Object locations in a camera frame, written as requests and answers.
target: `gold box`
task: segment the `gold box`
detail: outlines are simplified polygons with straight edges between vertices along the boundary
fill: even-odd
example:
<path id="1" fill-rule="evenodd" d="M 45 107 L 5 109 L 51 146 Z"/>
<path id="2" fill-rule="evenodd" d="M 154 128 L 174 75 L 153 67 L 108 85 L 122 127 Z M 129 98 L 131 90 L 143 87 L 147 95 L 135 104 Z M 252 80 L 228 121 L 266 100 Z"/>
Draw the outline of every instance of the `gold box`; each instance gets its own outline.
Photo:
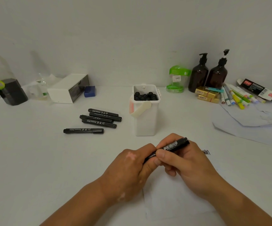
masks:
<path id="1" fill-rule="evenodd" d="M 196 94 L 200 94 L 207 98 L 216 98 L 220 93 L 206 90 L 203 86 L 199 87 L 195 91 Z"/>
<path id="2" fill-rule="evenodd" d="M 207 102 L 216 103 L 216 104 L 218 104 L 218 102 L 220 101 L 218 96 L 217 96 L 217 98 L 208 98 L 208 97 L 204 97 L 203 95 L 199 95 L 198 99 L 203 100 L 203 101 L 207 101 Z"/>

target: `blue box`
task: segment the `blue box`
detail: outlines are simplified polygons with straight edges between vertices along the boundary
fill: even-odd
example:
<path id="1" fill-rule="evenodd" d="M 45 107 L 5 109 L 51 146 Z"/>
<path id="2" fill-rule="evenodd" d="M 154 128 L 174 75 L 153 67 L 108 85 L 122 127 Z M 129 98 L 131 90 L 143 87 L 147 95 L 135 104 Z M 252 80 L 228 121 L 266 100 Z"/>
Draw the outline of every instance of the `blue box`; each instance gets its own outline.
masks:
<path id="1" fill-rule="evenodd" d="M 86 86 L 84 95 L 85 98 L 95 97 L 95 86 Z"/>

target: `white plastic bucket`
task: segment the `white plastic bucket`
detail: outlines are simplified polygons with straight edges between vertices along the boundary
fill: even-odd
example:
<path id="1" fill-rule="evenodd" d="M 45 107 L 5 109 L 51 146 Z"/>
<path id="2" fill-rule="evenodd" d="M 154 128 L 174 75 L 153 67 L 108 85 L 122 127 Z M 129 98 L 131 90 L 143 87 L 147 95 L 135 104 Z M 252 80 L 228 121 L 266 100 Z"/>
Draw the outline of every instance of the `white plastic bucket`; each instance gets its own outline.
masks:
<path id="1" fill-rule="evenodd" d="M 158 97 L 157 101 L 135 101 L 135 92 L 147 94 L 153 92 Z M 134 133 L 136 136 L 154 136 L 157 127 L 157 113 L 161 101 L 160 91 L 155 85 L 135 85 L 130 98 L 129 113 L 134 118 Z"/>

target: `forearm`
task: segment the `forearm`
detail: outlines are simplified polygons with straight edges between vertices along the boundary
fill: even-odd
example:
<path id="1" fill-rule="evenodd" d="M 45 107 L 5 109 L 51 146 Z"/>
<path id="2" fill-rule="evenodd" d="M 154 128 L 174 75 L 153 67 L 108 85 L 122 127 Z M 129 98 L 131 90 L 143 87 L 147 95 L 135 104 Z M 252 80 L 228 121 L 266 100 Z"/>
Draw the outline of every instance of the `forearm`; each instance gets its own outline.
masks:
<path id="1" fill-rule="evenodd" d="M 92 226 L 109 207 L 96 180 L 84 186 L 41 226 Z"/>
<path id="2" fill-rule="evenodd" d="M 226 181 L 211 195 L 214 206 L 227 226 L 272 226 L 272 217 Z"/>

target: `white storage box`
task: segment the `white storage box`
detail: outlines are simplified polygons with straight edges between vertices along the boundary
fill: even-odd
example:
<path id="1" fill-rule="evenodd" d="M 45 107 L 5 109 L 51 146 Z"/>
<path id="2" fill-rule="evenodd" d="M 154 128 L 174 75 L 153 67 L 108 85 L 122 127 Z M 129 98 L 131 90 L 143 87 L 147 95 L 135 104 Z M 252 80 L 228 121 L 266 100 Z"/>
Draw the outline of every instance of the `white storage box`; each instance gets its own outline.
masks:
<path id="1" fill-rule="evenodd" d="M 135 92 L 147 94 L 153 92 L 158 97 L 157 101 L 135 101 Z M 154 136 L 157 127 L 157 113 L 161 94 L 155 85 L 135 85 L 130 98 L 130 115 L 134 118 L 134 133 L 136 136 Z"/>
<path id="2" fill-rule="evenodd" d="M 89 85 L 87 74 L 70 74 L 47 91 L 54 103 L 73 104 Z"/>

